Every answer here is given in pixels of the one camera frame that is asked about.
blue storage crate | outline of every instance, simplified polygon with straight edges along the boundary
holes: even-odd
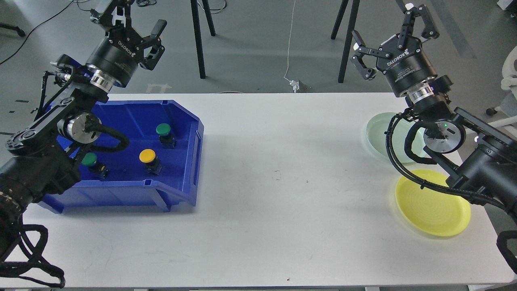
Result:
[[[81,165],[82,181],[62,195],[45,195],[40,206],[54,213],[69,207],[154,205],[169,212],[181,201],[195,206],[204,129],[198,117],[171,100],[109,101],[95,105],[92,112],[102,124],[124,133],[129,146],[116,153],[96,153],[110,169],[105,179]],[[170,124],[177,140],[174,149],[159,141],[160,123]],[[63,138],[60,143],[66,147],[70,142]],[[107,134],[96,141],[109,147],[117,143]],[[144,149],[153,149],[159,157],[163,165],[159,175],[148,173],[140,162]]]

green button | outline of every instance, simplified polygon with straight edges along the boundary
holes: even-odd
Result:
[[[171,132],[171,126],[166,123],[159,124],[156,127],[156,133],[159,134],[160,136],[166,136],[170,132]]]
[[[91,167],[91,166],[95,165],[96,162],[97,162],[97,155],[95,153],[87,153],[84,156],[83,161],[81,162],[81,165],[86,166],[86,167]]]

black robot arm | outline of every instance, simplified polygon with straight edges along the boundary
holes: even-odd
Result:
[[[492,204],[503,209],[517,223],[517,141],[461,108],[450,110],[448,92],[452,82],[447,76],[437,78],[423,52],[422,40],[413,36],[415,18],[422,16],[424,41],[437,38],[439,33],[432,17],[425,5],[406,5],[405,8],[401,32],[384,41],[377,50],[366,48],[359,33],[353,32],[357,43],[351,61],[363,78],[371,79],[366,75],[374,70],[366,68],[362,57],[376,57],[376,69],[386,77],[395,96],[405,98],[408,105],[403,113],[392,118],[386,131],[386,150],[391,163],[422,188],[461,196],[473,204]],[[415,122],[406,137],[405,153],[421,164],[439,164],[449,174],[448,186],[426,181],[399,162],[391,139],[401,119]],[[419,157],[412,151],[413,140],[420,128],[425,128],[424,150],[430,158]],[[465,128],[478,134],[477,147],[461,165],[456,165],[443,154],[454,152],[464,144]],[[514,238],[517,238],[517,231],[501,233],[497,246],[517,273],[517,259],[507,248],[507,241]]]
[[[0,277],[22,278],[50,287],[65,285],[64,272],[42,257],[48,238],[47,229],[38,225],[24,225],[22,215],[30,203],[39,202],[44,195],[62,194],[81,180],[79,164],[88,151],[121,151],[129,139],[113,128],[102,125],[92,114],[96,102],[108,101],[113,86],[125,87],[137,64],[154,69],[164,47],[159,38],[166,22],[159,20],[151,35],[140,37],[131,27],[132,1],[105,1],[102,13],[91,10],[92,20],[106,31],[105,39],[93,51],[86,65],[81,65],[67,55],[56,62],[56,72],[46,72],[43,78],[41,102],[34,122],[11,136],[7,150],[13,157],[0,167]],[[113,22],[113,12],[125,17],[125,23]],[[144,49],[150,48],[144,57]],[[54,75],[62,88],[45,102],[47,77]],[[119,143],[115,147],[94,144],[101,133],[108,134]],[[68,139],[62,147],[58,136]],[[27,232],[40,233],[33,245]],[[28,261],[5,261],[19,246]],[[23,274],[39,268],[59,283],[46,283]]]

yellow button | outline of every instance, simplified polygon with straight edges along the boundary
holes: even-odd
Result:
[[[152,149],[146,149],[140,152],[140,161],[150,163],[155,160],[156,153]]]

black chair leg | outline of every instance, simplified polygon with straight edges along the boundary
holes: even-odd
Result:
[[[205,60],[203,58],[203,44],[201,43],[201,28],[199,25],[199,11],[197,9],[197,1],[190,0],[190,7],[192,9],[192,22],[194,23],[194,37],[197,51],[197,64],[199,65],[199,77],[201,79],[205,79]]]
[[[338,34],[339,25],[341,25],[341,21],[343,21],[343,15],[345,15],[345,10],[348,5],[348,0],[343,0],[341,2],[341,7],[339,7],[338,16],[336,17],[336,22],[334,23],[334,28],[332,29],[332,34],[330,35],[330,39],[336,39],[336,35]]]
[[[208,22],[208,28],[210,29],[210,35],[216,35],[216,29],[214,28],[214,22],[212,21],[212,14],[210,13],[210,6],[208,0],[203,0],[203,9],[205,10],[206,21]]]
[[[23,31],[18,26],[9,25],[9,24],[6,24],[6,23],[0,23],[0,28],[5,28],[5,29],[8,29],[8,30],[16,31],[16,33],[18,33],[18,35],[20,37],[24,37],[25,36],[25,31]]]
[[[346,30],[345,47],[343,49],[343,56],[341,57],[341,67],[339,68],[338,83],[343,83],[346,73],[346,65],[348,64],[348,55],[350,54],[350,47],[352,46],[352,30],[355,28],[357,20],[357,12],[359,11],[360,0],[353,0],[352,9],[350,11],[350,19],[348,21],[348,29]]]

